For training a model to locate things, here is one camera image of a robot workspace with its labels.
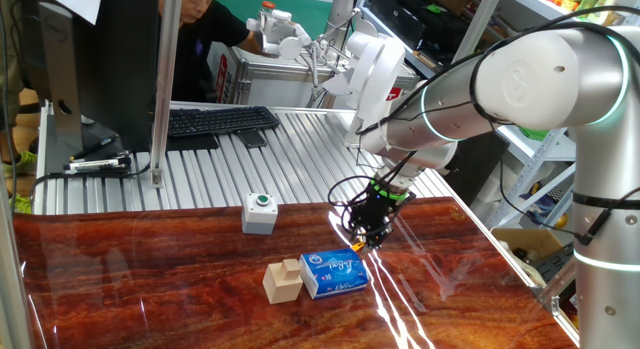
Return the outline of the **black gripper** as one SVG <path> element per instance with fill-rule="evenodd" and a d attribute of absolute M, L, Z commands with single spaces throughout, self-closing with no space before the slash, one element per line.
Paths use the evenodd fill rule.
<path fill-rule="evenodd" d="M 379 249 L 388 236 L 387 228 L 393 216 L 408 200 L 408 193 L 395 194 L 382 186 L 367 186 L 347 202 L 347 233 L 352 242 L 364 242 L 370 249 Z"/>

